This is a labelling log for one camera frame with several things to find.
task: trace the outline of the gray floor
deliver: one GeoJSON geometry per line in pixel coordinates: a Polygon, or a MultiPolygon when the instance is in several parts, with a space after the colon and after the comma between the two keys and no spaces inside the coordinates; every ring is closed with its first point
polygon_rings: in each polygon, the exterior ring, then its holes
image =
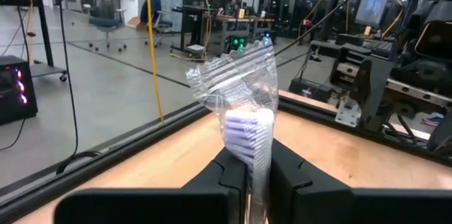
{"type": "MultiPolygon", "coordinates": [[[[133,28],[123,28],[115,37],[122,39],[128,48],[119,53],[101,48],[96,54],[90,51],[88,43],[102,37],[102,34],[85,24],[85,18],[74,13],[65,13],[65,28],[69,68],[76,101],[79,132],[79,149],[85,151],[115,136],[124,134],[138,126],[158,118],[154,93],[149,49],[144,45],[146,33],[133,28]]],[[[47,22],[51,35],[55,64],[64,67],[59,15],[47,10],[47,22]]],[[[34,59],[45,58],[40,21],[34,12],[32,41],[34,59]]],[[[12,7],[0,7],[0,54],[13,37],[19,20],[12,7]]],[[[186,84],[185,71],[194,63],[170,56],[170,43],[178,42],[179,36],[163,38],[163,44],[156,49],[158,84],[164,114],[168,114],[194,101],[186,84]]],[[[279,39],[276,49],[289,40],[279,39]]],[[[22,33],[19,32],[6,55],[20,56],[22,33]]],[[[283,64],[307,50],[295,46],[277,57],[277,64],[283,64]]],[[[303,58],[295,59],[278,68],[279,88],[287,90],[290,81],[297,75],[303,58]]],[[[328,84],[333,60],[324,57],[323,62],[309,62],[305,77],[320,84],[328,84]]],[[[58,76],[34,79],[39,114],[28,119],[17,144],[0,152],[0,188],[49,167],[72,154],[75,135],[72,120],[68,83],[59,81],[58,76]]],[[[9,145],[18,133],[20,122],[0,126],[0,148],[9,145]]]]}

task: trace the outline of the wooden table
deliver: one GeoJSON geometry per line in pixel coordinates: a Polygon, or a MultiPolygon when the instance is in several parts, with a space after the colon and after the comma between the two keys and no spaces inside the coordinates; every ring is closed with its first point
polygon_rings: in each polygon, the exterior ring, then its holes
{"type": "MultiPolygon", "coordinates": [[[[280,94],[333,108],[298,95],[280,94]]],[[[313,165],[351,187],[452,189],[450,167],[285,112],[277,115],[274,136],[313,165]]],[[[218,119],[209,114],[77,189],[182,187],[222,147],[218,119]]],[[[58,201],[48,203],[16,223],[52,223],[58,201]]]]}

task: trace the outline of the person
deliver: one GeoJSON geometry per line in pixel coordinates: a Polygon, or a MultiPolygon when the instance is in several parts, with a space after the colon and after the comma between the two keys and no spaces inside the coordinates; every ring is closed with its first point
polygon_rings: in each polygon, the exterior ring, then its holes
{"type": "Polygon", "coordinates": [[[225,15],[226,16],[236,16],[238,13],[239,5],[237,4],[237,0],[229,0],[225,7],[225,15]]]}
{"type": "MultiPolygon", "coordinates": [[[[158,12],[157,11],[161,11],[162,10],[162,4],[160,3],[160,0],[150,0],[150,5],[152,8],[151,11],[151,16],[152,16],[152,22],[154,23],[157,20],[158,17],[158,12]]],[[[140,12],[140,22],[142,23],[148,23],[149,22],[149,18],[148,18],[148,3],[146,1],[144,1],[142,7],[141,7],[141,12],[140,12]]]]}

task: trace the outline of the clear plastic bag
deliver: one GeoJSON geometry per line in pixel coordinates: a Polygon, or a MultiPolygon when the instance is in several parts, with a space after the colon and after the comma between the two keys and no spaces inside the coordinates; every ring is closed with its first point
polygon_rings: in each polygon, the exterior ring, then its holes
{"type": "Polygon", "coordinates": [[[265,223],[278,77],[271,40],[186,72],[194,97],[220,119],[225,147],[248,165],[249,222],[265,223]]]}

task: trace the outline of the pink led light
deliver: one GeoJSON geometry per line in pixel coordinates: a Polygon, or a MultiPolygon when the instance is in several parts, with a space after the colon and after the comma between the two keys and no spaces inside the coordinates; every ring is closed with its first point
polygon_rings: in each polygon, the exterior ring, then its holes
{"type": "Polygon", "coordinates": [[[23,93],[23,91],[25,90],[25,86],[23,86],[23,83],[21,82],[17,82],[17,84],[19,86],[20,91],[23,93]]]}
{"type": "Polygon", "coordinates": [[[23,104],[27,104],[28,103],[27,98],[24,95],[22,95],[22,94],[20,94],[20,99],[22,100],[23,104]]]}

